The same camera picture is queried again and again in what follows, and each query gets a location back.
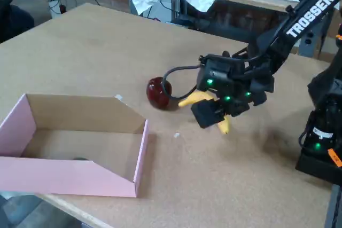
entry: open box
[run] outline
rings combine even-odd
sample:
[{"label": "open box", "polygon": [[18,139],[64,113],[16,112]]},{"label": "open box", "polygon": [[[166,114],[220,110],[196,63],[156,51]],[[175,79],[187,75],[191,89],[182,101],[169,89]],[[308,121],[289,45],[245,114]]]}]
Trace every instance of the open box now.
[{"label": "open box", "polygon": [[25,94],[0,126],[0,190],[137,197],[147,134],[114,97]]}]

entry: red apple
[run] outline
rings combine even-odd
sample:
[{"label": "red apple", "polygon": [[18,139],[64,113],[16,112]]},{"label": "red apple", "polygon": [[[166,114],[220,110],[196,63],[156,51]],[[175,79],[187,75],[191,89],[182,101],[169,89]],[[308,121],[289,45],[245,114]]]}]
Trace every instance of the red apple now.
[{"label": "red apple", "polygon": [[[169,98],[164,94],[162,87],[162,77],[155,77],[149,81],[146,88],[147,98],[150,101],[150,104],[158,109],[166,109],[169,104]],[[170,82],[165,82],[165,90],[171,95],[172,86]]]}]

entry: cardboard box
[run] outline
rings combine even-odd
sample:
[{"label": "cardboard box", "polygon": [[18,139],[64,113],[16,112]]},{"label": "cardboard box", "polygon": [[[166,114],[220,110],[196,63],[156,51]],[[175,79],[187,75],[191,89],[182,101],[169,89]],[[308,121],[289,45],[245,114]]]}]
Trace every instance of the cardboard box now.
[{"label": "cardboard box", "polygon": [[0,126],[0,190],[137,197],[147,124],[114,97],[23,95]]},{"label": "cardboard box", "polygon": [[[293,54],[299,54],[299,45],[302,39],[298,40],[297,43],[293,46],[291,53]],[[318,59],[319,55],[320,55],[320,48],[321,48],[321,39],[319,38],[317,40],[317,43],[315,45],[315,50],[314,50],[314,55],[312,56],[312,58],[314,59]]]},{"label": "cardboard box", "polygon": [[335,38],[342,23],[342,17],[339,10],[334,10],[333,16],[331,18],[330,26],[327,32],[327,37]]},{"label": "cardboard box", "polygon": [[336,38],[326,37],[322,47],[322,52],[318,59],[321,61],[332,62],[337,51],[338,47],[336,46]]}]

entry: cork board table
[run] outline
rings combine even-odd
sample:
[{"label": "cork board table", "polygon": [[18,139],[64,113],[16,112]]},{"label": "cork board table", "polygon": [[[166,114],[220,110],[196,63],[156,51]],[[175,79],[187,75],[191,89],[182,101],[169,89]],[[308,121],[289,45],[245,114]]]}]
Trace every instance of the cork board table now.
[{"label": "cork board table", "polygon": [[[294,169],[312,102],[306,85],[327,64],[290,56],[268,100],[201,129],[190,107],[154,109],[147,81],[200,54],[245,44],[83,5],[0,45],[0,118],[24,92],[115,96],[150,121],[139,198],[39,195],[93,227],[323,227],[331,185]],[[187,92],[196,72],[170,77]]]}]

